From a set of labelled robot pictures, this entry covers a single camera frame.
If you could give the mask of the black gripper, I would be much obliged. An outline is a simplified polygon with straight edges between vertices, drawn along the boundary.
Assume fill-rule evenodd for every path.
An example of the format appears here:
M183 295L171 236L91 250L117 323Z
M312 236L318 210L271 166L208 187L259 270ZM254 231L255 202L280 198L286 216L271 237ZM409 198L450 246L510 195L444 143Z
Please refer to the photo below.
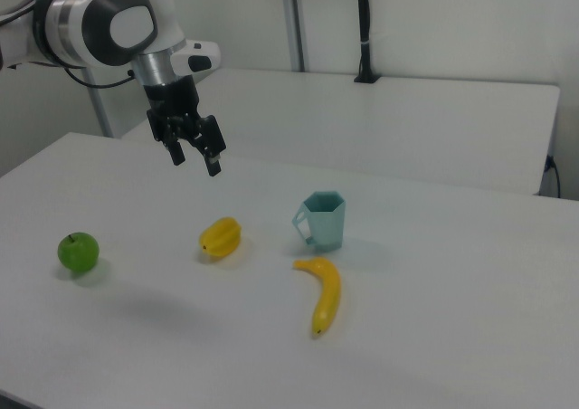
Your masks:
M144 87L150 109L147 111L149 126L156 142L161 142L172 162L179 166L185 155L172 126L185 133L194 133L189 140L204 158L209 176L221 172L220 157L226 149L223 134L213 115L200 118L197 107L199 97L191 75L176 81Z

